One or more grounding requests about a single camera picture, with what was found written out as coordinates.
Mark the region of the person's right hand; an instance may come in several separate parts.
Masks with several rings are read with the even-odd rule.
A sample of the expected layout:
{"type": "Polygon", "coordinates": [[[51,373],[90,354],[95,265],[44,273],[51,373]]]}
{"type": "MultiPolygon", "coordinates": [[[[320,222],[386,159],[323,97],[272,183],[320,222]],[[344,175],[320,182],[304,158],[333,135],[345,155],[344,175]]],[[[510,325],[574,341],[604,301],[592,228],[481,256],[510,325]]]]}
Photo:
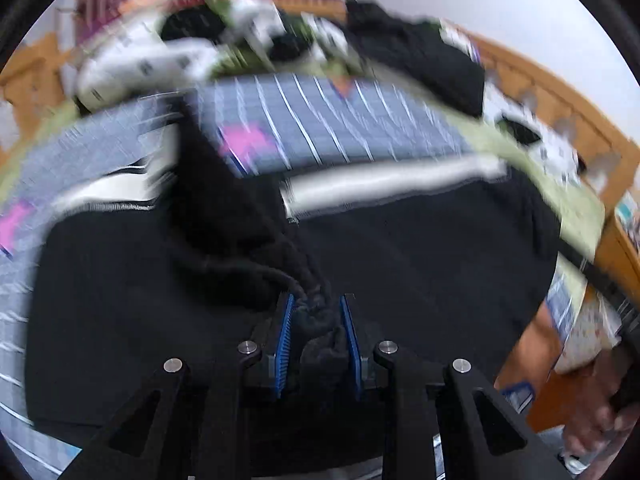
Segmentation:
{"type": "Polygon", "coordinates": [[[601,452],[609,444],[625,443],[639,418],[639,404],[614,410],[610,399],[629,367],[630,359],[621,346],[598,354],[563,430],[567,452],[584,456],[601,452]]]}

